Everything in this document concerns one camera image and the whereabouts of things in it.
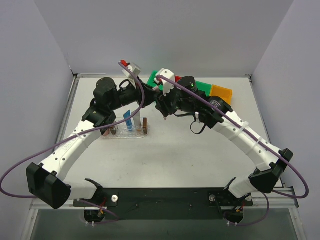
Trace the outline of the blue toothpaste tube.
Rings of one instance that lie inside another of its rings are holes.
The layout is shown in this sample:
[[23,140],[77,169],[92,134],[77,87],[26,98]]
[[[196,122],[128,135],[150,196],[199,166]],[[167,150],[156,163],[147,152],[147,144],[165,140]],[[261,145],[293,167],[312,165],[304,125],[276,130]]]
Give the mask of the blue toothpaste tube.
[[132,132],[133,131],[133,123],[132,123],[130,116],[131,116],[131,111],[128,110],[124,113],[123,118],[126,119],[125,124],[126,124],[127,130],[129,132]]

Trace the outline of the pink cup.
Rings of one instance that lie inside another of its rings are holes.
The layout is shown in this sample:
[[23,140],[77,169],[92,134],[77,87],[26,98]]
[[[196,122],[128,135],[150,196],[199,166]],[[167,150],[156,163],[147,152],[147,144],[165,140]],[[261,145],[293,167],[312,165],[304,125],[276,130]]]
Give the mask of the pink cup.
[[109,134],[110,134],[110,129],[107,128],[106,131],[105,131],[105,133],[104,133],[104,136],[107,136],[107,135],[109,135]]

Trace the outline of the clear rack with brown ends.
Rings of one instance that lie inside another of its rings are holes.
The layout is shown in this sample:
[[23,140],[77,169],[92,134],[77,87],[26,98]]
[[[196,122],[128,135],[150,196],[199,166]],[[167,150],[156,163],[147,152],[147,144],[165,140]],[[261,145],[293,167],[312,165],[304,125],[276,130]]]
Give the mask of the clear rack with brown ends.
[[106,136],[114,139],[139,139],[148,135],[149,126],[146,118],[131,118],[112,126]]

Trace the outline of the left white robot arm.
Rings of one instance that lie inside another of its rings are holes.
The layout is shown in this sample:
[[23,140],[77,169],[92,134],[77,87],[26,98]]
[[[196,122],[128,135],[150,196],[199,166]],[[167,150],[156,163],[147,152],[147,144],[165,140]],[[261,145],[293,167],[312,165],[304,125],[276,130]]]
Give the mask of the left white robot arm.
[[140,82],[116,85],[110,77],[98,80],[94,98],[81,121],[66,140],[49,157],[39,164],[31,163],[26,169],[31,194],[58,209],[71,199],[85,199],[90,205],[101,203],[103,194],[96,186],[71,186],[64,183],[68,172],[86,149],[116,121],[115,110],[134,102],[143,107],[152,104],[159,94],[151,86]]

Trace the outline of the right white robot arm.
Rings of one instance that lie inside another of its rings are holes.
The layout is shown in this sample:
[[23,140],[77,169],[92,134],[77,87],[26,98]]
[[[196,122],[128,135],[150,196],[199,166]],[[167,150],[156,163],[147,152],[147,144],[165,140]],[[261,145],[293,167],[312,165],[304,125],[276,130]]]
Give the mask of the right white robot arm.
[[177,111],[192,115],[195,122],[225,136],[254,163],[253,173],[229,182],[227,189],[232,195],[240,199],[252,192],[269,194],[274,190],[287,167],[285,162],[293,157],[289,149],[281,150],[268,143],[221,97],[208,96],[199,90],[194,77],[180,78],[178,84],[183,88],[162,79],[155,78],[154,81],[162,86],[156,98],[156,108],[165,117]]

